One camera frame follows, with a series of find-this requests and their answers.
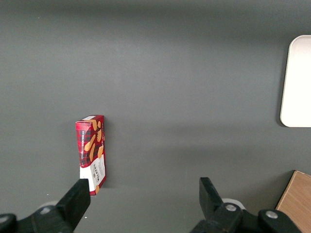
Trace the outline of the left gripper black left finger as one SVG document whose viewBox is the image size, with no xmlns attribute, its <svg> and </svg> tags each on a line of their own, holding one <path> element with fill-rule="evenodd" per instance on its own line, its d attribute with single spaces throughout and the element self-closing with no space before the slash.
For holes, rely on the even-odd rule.
<svg viewBox="0 0 311 233">
<path fill-rule="evenodd" d="M 72 233 L 90 205 L 89 183 L 79 179 L 56 205 L 46 205 L 24 219 L 1 214 L 2 233 Z"/>
</svg>

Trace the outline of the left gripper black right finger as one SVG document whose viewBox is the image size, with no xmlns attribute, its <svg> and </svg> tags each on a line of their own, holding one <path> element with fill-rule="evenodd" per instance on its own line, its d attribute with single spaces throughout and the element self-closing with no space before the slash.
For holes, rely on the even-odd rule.
<svg viewBox="0 0 311 233">
<path fill-rule="evenodd" d="M 192 233 L 299 233 L 296 224 L 283 212 L 262 209 L 255 216 L 233 202 L 224 202 L 211 180 L 200 178 L 199 202 L 205 219 Z"/>
</svg>

